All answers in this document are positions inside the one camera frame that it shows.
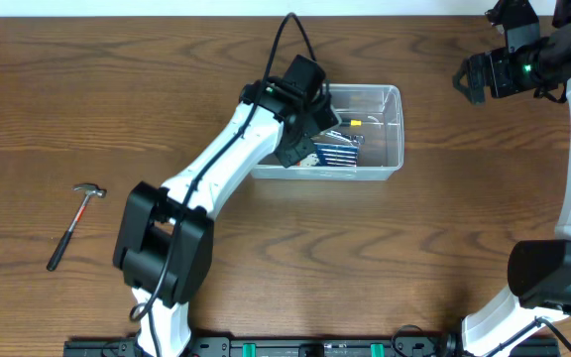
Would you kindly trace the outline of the black yellow screwdriver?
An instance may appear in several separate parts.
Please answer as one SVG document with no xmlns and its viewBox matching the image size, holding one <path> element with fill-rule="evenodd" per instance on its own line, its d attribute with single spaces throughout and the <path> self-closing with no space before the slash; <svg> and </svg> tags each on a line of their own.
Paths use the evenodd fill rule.
<svg viewBox="0 0 571 357">
<path fill-rule="evenodd" d="M 363 125 L 363 121 L 361 120 L 344 120 L 340 123 L 340 127 L 360 127 Z"/>
</svg>

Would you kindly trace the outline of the small claw hammer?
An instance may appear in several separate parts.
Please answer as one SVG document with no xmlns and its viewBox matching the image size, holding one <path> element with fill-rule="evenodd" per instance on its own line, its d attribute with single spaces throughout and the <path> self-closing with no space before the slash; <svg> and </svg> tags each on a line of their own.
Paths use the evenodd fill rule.
<svg viewBox="0 0 571 357">
<path fill-rule="evenodd" d="M 74 214 L 74 217 L 72 218 L 68 228 L 65 230 L 65 232 L 59 239 L 57 247 L 55 248 L 53 254 L 51 255 L 46 265 L 46 269 L 49 272 L 53 272 L 58 267 L 58 264 L 60 263 L 62 256 L 73 236 L 73 232 L 78 222 L 80 221 L 91 198 L 92 197 L 104 198 L 107 194 L 106 189 L 101 188 L 98 185 L 89 182 L 76 184 L 72 187 L 72 190 L 83 192 L 84 198 L 81 204 L 79 205 L 76 213 Z"/>
</svg>

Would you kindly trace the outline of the silver combination wrench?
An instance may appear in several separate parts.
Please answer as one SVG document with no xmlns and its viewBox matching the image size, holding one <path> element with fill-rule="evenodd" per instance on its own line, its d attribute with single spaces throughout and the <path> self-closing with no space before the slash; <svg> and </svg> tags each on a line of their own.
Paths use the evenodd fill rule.
<svg viewBox="0 0 571 357">
<path fill-rule="evenodd" d="M 363 135 L 344 134 L 335 130 L 324 132 L 323 135 L 351 146 L 361 146 L 365 143 L 365 137 Z"/>
</svg>

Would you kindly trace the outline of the blue precision screwdriver set case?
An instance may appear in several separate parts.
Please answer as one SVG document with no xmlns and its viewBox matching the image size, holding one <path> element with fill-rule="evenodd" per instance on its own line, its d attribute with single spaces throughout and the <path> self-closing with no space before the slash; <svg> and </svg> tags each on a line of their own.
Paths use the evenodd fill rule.
<svg viewBox="0 0 571 357">
<path fill-rule="evenodd" d="M 356 167 L 359 148 L 349 145 L 315 144 L 315 151 L 302 159 L 299 167 Z"/>
</svg>

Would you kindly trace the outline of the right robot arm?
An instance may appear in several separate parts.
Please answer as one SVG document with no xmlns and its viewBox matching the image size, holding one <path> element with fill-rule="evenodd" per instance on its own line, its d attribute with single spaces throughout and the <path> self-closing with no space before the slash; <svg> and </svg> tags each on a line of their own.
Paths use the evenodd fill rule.
<svg viewBox="0 0 571 357">
<path fill-rule="evenodd" d="M 563 203 L 554 235 L 517 242 L 507 285 L 485 306 L 465 316 L 459 331 L 440 338 L 438 356 L 557 356 L 571 343 L 557 329 L 571 317 L 571 1 L 557 2 L 553 33 L 541 36 L 527 1 L 500 0 L 486 13 L 505 36 L 501 48 L 463 60 L 453 86 L 471 103 L 487 95 L 526 91 L 569 107 L 570 141 Z"/>
</svg>

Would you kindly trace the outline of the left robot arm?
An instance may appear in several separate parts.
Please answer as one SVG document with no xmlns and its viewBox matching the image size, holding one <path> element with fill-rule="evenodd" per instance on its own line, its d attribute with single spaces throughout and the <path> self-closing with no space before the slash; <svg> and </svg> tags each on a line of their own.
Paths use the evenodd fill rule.
<svg viewBox="0 0 571 357">
<path fill-rule="evenodd" d="M 137 300 L 144 356 L 179 356 L 191 339 L 188 304 L 212 263 L 214 221 L 269 155 L 285 168 L 314 153 L 313 137 L 340 123 L 320 65 L 296 56 L 282 77 L 244 86 L 224 130 L 182 172 L 129 193 L 113 264 Z"/>
</svg>

